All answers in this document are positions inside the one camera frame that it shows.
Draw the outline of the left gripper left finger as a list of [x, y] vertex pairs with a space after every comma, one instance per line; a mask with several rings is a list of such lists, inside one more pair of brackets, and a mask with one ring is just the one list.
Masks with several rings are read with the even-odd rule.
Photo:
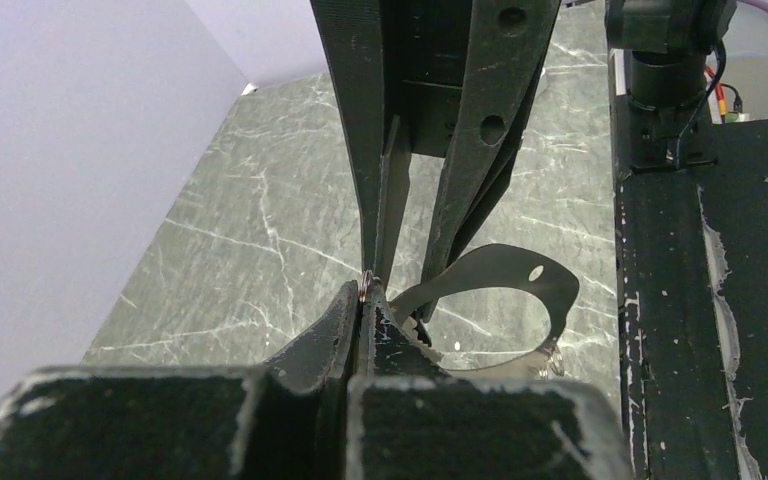
[[0, 401], [0, 479], [340, 479], [358, 285], [250, 366], [58, 366]]

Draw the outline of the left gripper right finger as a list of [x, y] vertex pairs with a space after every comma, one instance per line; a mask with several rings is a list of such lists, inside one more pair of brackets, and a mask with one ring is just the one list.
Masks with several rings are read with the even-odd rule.
[[629, 479], [602, 393], [566, 380], [449, 377], [395, 322], [377, 282], [363, 295], [347, 386], [348, 479]]

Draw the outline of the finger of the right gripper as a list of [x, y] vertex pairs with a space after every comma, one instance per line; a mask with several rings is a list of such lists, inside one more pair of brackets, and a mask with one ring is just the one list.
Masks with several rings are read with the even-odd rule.
[[386, 59], [384, 1], [313, 1], [360, 215], [362, 267], [386, 285], [408, 191], [408, 121], [398, 114], [401, 80]]
[[455, 262], [507, 190], [559, 9], [550, 0], [473, 2], [422, 280]]

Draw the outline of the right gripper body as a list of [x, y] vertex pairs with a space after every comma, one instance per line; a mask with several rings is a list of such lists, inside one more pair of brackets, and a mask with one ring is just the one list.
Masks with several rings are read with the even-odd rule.
[[380, 6], [395, 113], [415, 153], [443, 158], [458, 121], [472, 3], [395, 0]]

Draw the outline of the large beaded keyring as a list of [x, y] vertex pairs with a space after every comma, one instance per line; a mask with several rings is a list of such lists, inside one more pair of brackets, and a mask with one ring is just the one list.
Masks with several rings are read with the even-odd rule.
[[[550, 328], [534, 349], [496, 365], [446, 369], [442, 355], [420, 335], [411, 315], [421, 306], [454, 294], [503, 288], [536, 298]], [[443, 273], [414, 285], [389, 301], [381, 282], [370, 281], [363, 296], [357, 371], [367, 376], [421, 376], [458, 379], [547, 380], [565, 375], [558, 342], [577, 299], [580, 282], [566, 267], [537, 252], [488, 244], [456, 260]]]

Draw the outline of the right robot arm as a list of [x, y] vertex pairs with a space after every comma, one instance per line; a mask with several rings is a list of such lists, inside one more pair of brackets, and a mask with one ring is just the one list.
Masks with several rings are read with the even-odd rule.
[[[364, 277], [329, 310], [352, 327], [427, 322], [439, 299], [507, 288], [557, 336], [578, 278], [558, 261], [471, 241], [509, 187], [557, 1], [315, 1], [359, 208]], [[610, 1], [618, 326], [711, 339], [704, 216], [723, 214], [737, 126], [716, 125], [706, 60], [727, 59], [732, 1]]]

